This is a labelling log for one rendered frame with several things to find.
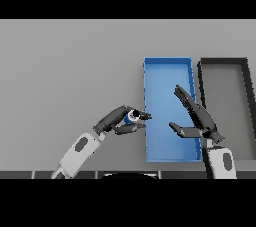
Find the dark grey bin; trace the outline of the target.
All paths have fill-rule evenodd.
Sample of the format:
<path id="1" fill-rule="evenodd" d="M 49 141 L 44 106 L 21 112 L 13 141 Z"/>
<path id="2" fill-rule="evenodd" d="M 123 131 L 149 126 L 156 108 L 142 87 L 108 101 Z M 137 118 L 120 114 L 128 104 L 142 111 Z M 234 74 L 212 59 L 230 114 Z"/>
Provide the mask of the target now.
<path id="1" fill-rule="evenodd" d="M 201 58 L 200 99 L 235 160 L 256 160 L 256 100 L 248 59 Z"/>

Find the blue bin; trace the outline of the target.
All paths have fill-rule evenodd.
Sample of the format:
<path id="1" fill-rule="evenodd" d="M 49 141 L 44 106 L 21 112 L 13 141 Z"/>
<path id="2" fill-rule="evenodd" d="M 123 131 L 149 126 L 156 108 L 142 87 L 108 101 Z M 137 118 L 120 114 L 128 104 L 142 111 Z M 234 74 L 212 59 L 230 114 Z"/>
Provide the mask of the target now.
<path id="1" fill-rule="evenodd" d="M 180 138 L 169 126 L 192 127 L 193 122 L 174 95 L 180 85 L 196 100 L 191 57 L 145 57 L 144 111 L 152 118 L 146 122 L 146 161 L 153 163 L 200 162 L 199 138 Z"/>

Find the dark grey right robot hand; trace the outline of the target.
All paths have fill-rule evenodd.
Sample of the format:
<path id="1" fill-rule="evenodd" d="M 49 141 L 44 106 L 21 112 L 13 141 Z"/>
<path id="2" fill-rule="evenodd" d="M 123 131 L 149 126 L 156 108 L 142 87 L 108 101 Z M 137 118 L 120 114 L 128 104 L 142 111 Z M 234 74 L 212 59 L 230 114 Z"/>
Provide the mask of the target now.
<path id="1" fill-rule="evenodd" d="M 170 122 L 169 127 L 181 138 L 205 138 L 211 139 L 218 144 L 224 141 L 224 137 L 219 133 L 217 125 L 209 112 L 179 85 L 176 85 L 174 94 L 179 98 L 183 107 L 187 110 L 194 126 L 181 127 Z"/>

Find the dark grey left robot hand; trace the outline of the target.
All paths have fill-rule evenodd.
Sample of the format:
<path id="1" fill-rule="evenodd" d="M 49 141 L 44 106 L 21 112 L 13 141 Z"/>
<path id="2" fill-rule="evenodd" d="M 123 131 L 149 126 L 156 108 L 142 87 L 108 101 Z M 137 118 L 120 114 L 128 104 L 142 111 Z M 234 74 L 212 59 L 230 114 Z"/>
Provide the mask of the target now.
<path id="1" fill-rule="evenodd" d="M 138 123 L 138 120 L 149 120 L 152 116 L 150 113 L 139 111 L 131 106 L 120 106 L 105 117 L 103 117 L 94 127 L 93 130 L 100 135 L 102 132 L 114 131 L 116 135 L 134 133 L 138 129 L 145 128 L 145 124 Z"/>

